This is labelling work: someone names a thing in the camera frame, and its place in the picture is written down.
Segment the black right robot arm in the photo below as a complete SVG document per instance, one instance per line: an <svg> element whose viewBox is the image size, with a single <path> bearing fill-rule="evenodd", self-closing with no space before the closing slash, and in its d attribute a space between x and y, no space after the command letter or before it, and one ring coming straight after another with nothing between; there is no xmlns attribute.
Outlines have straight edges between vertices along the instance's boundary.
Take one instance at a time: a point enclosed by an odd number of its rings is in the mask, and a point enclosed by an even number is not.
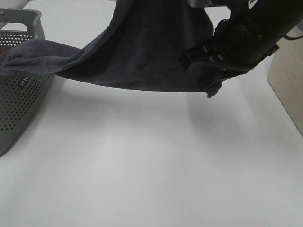
<svg viewBox="0 0 303 227"><path fill-rule="evenodd" d="M231 15L217 25L213 36L185 50L179 61L184 70L197 68L198 85L208 97L222 83L254 69L274 54L282 38L303 19L303 2L292 0L204 0L190 6L227 6Z"/></svg>

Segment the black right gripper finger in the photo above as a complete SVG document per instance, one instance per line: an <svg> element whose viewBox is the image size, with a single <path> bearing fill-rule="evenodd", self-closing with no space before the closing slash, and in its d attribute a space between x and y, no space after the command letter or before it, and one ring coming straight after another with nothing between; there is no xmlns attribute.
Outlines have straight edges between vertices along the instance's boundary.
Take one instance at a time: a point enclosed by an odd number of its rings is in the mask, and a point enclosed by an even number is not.
<svg viewBox="0 0 303 227"><path fill-rule="evenodd" d="M222 87L221 74L216 68L203 67L198 79L202 92L217 93Z"/></svg>

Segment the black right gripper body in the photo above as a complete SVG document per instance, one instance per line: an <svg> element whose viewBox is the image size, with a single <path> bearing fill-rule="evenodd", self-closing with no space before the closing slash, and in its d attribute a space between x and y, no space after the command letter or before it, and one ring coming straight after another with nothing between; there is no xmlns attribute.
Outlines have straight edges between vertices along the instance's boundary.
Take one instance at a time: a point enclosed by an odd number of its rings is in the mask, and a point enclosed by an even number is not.
<svg viewBox="0 0 303 227"><path fill-rule="evenodd" d="M277 49L279 25L237 19L219 23L215 34L201 44L184 50L184 70L195 65L247 73Z"/></svg>

